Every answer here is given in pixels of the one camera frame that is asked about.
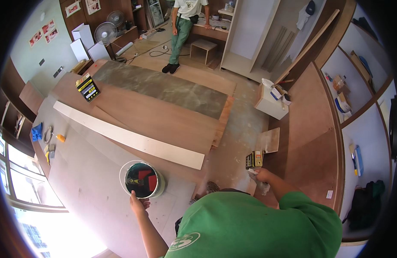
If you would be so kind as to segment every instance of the black shoe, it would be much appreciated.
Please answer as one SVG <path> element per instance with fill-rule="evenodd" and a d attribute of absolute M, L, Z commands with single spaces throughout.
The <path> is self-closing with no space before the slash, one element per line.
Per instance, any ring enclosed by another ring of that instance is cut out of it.
<path fill-rule="evenodd" d="M 172 66 L 172 64 L 167 64 L 161 71 L 166 74 L 170 71 Z"/>
<path fill-rule="evenodd" d="M 180 64 L 172 64 L 170 68 L 170 74 L 175 74 L 175 72 L 180 68 Z"/>

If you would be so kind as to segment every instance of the white cloth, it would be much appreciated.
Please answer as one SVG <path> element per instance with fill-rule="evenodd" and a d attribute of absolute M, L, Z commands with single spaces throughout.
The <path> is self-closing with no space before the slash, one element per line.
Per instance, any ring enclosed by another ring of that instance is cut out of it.
<path fill-rule="evenodd" d="M 191 16 L 201 13 L 201 6 L 207 5 L 207 0 L 175 0 L 174 8 L 178 8 L 181 18 L 190 20 Z"/>
<path fill-rule="evenodd" d="M 310 17 L 310 15 L 308 15 L 306 13 L 306 7 L 307 5 L 305 5 L 299 12 L 299 19 L 298 22 L 296 23 L 297 28 L 301 31 L 303 29 L 304 24 L 307 22 L 307 19 Z"/>

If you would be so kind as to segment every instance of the person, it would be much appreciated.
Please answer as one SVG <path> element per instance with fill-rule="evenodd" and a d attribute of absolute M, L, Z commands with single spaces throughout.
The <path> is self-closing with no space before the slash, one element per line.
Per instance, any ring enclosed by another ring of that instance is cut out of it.
<path fill-rule="evenodd" d="M 179 56 L 184 42 L 187 40 L 194 20 L 198 19 L 201 13 L 201 6 L 204 5 L 205 25 L 207 30 L 210 25 L 210 8 L 207 0 L 175 0 L 172 11 L 172 33 L 171 56 L 168 64 L 162 69 L 163 73 L 174 74 L 180 68 Z"/>
<path fill-rule="evenodd" d="M 207 194 L 185 211 L 170 247 L 148 218 L 150 202 L 132 194 L 148 257 L 335 257 L 342 241 L 336 212 L 267 169 L 255 171 L 280 209 L 242 192 Z"/>

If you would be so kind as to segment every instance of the electric fan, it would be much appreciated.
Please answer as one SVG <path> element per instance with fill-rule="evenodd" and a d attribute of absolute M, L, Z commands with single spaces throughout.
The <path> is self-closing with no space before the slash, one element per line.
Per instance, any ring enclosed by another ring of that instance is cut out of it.
<path fill-rule="evenodd" d="M 117 37 L 117 28 L 112 22 L 103 22 L 95 29 L 94 38 L 98 44 L 103 44 L 106 47 L 110 47 L 112 54 L 114 55 L 114 61 L 125 63 L 127 60 L 123 57 L 116 58 L 113 51 L 111 42 Z"/>

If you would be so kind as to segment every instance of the logo on shirt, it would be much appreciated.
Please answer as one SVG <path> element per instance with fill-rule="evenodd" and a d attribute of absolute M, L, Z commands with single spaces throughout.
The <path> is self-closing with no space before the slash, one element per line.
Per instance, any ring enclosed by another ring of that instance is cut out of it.
<path fill-rule="evenodd" d="M 194 243 L 197 239 L 200 238 L 200 233 L 194 232 L 190 234 L 185 234 L 181 237 L 176 237 L 175 240 L 171 243 L 170 248 L 168 251 L 176 251 L 183 249 Z"/>

